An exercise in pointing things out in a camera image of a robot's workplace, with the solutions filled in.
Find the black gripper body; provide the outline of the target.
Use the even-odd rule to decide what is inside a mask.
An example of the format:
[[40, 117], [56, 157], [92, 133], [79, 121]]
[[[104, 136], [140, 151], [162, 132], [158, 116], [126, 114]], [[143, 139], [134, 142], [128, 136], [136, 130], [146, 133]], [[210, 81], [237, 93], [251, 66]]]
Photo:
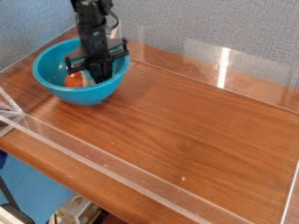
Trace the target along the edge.
[[90, 64], [102, 64], [108, 58], [116, 60], [128, 55], [128, 40], [126, 38], [107, 38], [102, 48], [90, 51], [83, 44], [64, 57], [68, 74], [88, 70]]

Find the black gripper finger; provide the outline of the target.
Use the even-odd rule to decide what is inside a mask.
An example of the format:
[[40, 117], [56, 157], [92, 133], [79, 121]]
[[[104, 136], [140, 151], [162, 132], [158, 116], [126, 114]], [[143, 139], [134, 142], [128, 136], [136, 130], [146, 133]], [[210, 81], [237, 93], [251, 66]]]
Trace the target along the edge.
[[96, 84], [102, 82], [102, 70], [100, 70], [100, 64], [90, 64], [88, 65], [88, 72], [94, 78], [94, 81]]
[[107, 81], [112, 78], [112, 66], [114, 66], [114, 60], [108, 58], [102, 64], [100, 64], [100, 80]]

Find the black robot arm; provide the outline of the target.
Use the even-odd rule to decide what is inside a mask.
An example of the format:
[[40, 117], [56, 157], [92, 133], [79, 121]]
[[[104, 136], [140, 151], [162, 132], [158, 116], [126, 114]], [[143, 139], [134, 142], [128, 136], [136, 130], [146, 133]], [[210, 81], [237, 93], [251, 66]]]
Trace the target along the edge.
[[112, 0], [70, 0], [79, 31], [79, 47], [64, 56], [68, 74], [90, 72], [96, 83], [112, 78], [112, 64], [128, 55], [127, 39], [111, 38], [119, 26]]

